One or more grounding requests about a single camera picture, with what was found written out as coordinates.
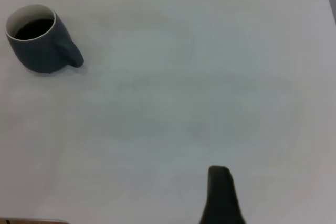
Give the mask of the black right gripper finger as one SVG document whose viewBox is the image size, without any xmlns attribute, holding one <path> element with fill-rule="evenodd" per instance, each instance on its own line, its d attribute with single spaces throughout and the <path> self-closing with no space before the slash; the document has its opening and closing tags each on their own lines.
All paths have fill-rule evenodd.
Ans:
<svg viewBox="0 0 336 224">
<path fill-rule="evenodd" d="M 210 166 L 208 169 L 207 200 L 200 223 L 245 223 L 227 167 Z"/>
</svg>

